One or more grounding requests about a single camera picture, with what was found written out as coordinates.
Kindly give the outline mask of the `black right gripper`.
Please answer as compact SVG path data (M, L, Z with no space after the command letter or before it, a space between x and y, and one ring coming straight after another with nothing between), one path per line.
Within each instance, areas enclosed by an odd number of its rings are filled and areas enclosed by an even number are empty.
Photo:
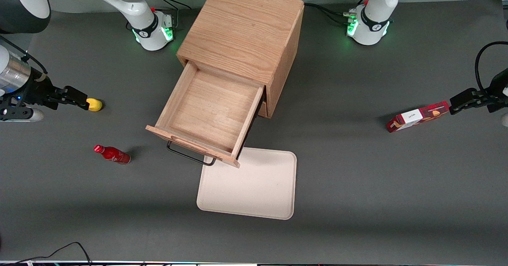
M49 93L51 93L51 102L48 99ZM87 99L87 94L74 87L53 87L46 73L32 73L18 92L18 102L21 105L36 104L51 109L58 109L60 104L71 104L81 109L89 109Z

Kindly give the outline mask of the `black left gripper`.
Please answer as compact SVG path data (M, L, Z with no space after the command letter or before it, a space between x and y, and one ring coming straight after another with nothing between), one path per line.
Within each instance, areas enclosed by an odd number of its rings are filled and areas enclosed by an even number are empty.
M490 113L507 107L508 69L493 77L489 87L477 91L474 88L450 98L450 114L455 115L463 110L486 107Z

